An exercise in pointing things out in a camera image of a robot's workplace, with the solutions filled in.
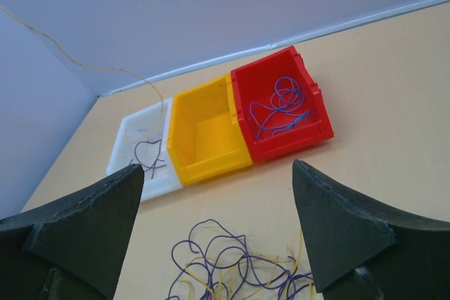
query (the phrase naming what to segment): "white plastic tray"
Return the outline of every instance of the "white plastic tray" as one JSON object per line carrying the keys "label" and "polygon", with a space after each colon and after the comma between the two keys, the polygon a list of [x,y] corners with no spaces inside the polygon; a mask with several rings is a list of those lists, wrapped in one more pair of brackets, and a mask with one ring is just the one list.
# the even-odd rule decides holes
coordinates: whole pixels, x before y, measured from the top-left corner
{"label": "white plastic tray", "polygon": [[178,190],[182,187],[167,152],[172,98],[123,118],[115,140],[106,174],[111,175],[132,163],[143,166],[145,181],[141,201]]}

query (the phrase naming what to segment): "black object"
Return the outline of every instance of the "black object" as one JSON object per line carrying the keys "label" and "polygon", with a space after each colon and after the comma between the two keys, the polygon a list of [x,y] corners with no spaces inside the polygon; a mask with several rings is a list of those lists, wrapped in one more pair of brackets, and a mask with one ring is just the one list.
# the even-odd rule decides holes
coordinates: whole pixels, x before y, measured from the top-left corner
{"label": "black object", "polygon": [[450,223],[395,209],[295,161],[292,184],[325,300],[450,299]]}
{"label": "black object", "polygon": [[112,299],[133,229],[143,170],[130,165],[0,221],[0,299]]}

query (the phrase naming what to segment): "tangled wire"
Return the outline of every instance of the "tangled wire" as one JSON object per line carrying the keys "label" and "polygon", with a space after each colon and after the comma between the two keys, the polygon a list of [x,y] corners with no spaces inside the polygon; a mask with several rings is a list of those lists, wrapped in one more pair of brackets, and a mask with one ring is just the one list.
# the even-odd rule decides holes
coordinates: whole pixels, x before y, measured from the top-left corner
{"label": "tangled wire", "polygon": [[[138,142],[135,146],[134,146],[134,159],[143,167],[143,171],[145,173],[147,173],[148,171],[151,170],[151,176],[150,179],[153,179],[155,177],[155,170],[156,169],[161,169],[166,167],[166,164],[163,164],[165,161],[163,159],[160,159],[160,155],[161,155],[161,142],[162,139],[160,138],[159,140],[150,142],[150,141],[140,141]],[[158,151],[157,151],[157,155],[155,160],[153,161],[153,163],[149,166],[143,163],[143,161],[139,158],[138,156],[138,147],[140,145],[146,145],[146,146],[152,146],[157,144],[158,146]]]}
{"label": "tangled wire", "polygon": [[[288,88],[281,88],[282,84],[286,82],[289,83]],[[312,110],[308,109],[303,113],[298,113],[297,111],[302,107],[304,103],[304,94],[300,89],[300,85],[294,79],[290,77],[281,77],[275,82],[275,92],[270,97],[270,106],[263,105],[259,102],[251,102],[250,117],[254,119],[255,123],[259,127],[256,135],[256,139],[259,141],[261,138],[261,133],[264,130],[272,131],[271,135],[274,136],[276,133],[282,131],[288,131],[294,128],[298,122],[302,121],[305,117],[312,113]],[[263,107],[264,109],[270,111],[267,118],[259,123],[254,113],[254,106]],[[292,122],[287,124],[281,124],[278,126],[267,126],[269,121],[277,114],[285,114],[292,117]]]}
{"label": "tangled wire", "polygon": [[[203,249],[193,240],[193,233],[198,226],[206,223],[217,225],[223,234],[215,235],[206,245],[206,248]],[[210,256],[211,246],[217,240],[232,240],[232,244],[223,248],[216,256]],[[188,246],[190,253],[196,254],[196,257],[184,266],[177,261],[174,254],[176,249],[183,244]],[[189,286],[188,300],[193,299],[193,283],[188,279],[181,279],[183,276],[195,280],[205,288],[199,300],[237,300],[236,296],[238,294],[242,296],[240,291],[246,285],[255,288],[255,290],[239,299],[246,300],[252,298],[260,291],[266,290],[276,292],[277,300],[293,300],[303,289],[309,288],[310,299],[314,300],[315,291],[312,274],[310,272],[298,272],[301,249],[300,246],[298,255],[294,258],[292,249],[288,247],[290,256],[284,261],[278,257],[255,254],[249,251],[245,235],[232,234],[214,219],[201,221],[192,227],[188,239],[176,243],[172,248],[172,260],[180,270],[180,273],[171,284],[165,300],[181,300],[180,296],[172,295],[177,282],[183,282]],[[226,258],[232,256],[235,256],[232,258],[232,262],[227,263]],[[269,280],[261,281],[256,271],[258,268],[256,263],[272,266],[273,273]],[[285,267],[288,264],[292,265],[292,269]],[[206,278],[200,278],[198,273],[193,272],[194,269],[199,270],[202,274],[206,274]],[[238,285],[236,288],[233,288],[235,276],[237,276]]]}

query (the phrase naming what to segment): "blue wire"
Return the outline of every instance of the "blue wire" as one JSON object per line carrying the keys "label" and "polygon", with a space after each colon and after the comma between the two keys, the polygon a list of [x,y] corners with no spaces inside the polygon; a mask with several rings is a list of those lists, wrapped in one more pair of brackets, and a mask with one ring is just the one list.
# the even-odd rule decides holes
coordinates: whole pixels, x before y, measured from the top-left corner
{"label": "blue wire", "polygon": [[[290,82],[290,89],[289,88],[279,88],[279,85],[282,81],[289,81]],[[259,102],[251,102],[249,105],[250,109],[250,116],[254,119],[257,126],[259,127],[259,131],[257,132],[256,139],[259,141],[261,137],[261,132],[263,130],[272,130],[272,136],[275,134],[282,132],[282,131],[288,131],[295,127],[295,125],[302,121],[305,117],[309,116],[312,113],[311,109],[308,109],[306,112],[302,114],[295,114],[293,113],[300,107],[302,107],[304,102],[304,94],[300,90],[300,85],[298,82],[296,82],[294,79],[290,77],[281,77],[280,79],[276,80],[275,82],[275,93],[272,94],[270,97],[270,105],[263,105]],[[268,110],[271,110],[272,112],[269,114],[269,116],[262,122],[262,124],[259,124],[257,118],[255,117],[255,114],[253,113],[253,106],[258,105],[260,107],[264,107]],[[283,114],[287,116],[295,117],[295,119],[288,124],[282,124],[280,126],[266,126],[267,122],[277,113],[282,112]]]}

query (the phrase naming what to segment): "table surface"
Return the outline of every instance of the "table surface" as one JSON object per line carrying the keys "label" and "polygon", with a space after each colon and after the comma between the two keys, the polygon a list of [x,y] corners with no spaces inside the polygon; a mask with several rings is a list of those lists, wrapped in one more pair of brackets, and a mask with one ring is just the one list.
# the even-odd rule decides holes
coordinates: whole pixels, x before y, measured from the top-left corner
{"label": "table surface", "polygon": [[[164,299],[177,275],[171,248],[204,219],[247,234],[260,253],[298,247],[294,159],[394,207],[450,221],[449,18],[447,3],[297,44],[322,89],[334,139],[142,203],[115,299]],[[168,98],[270,53],[156,86]],[[149,86],[100,98],[25,209],[103,178],[121,119],[157,101]]]}

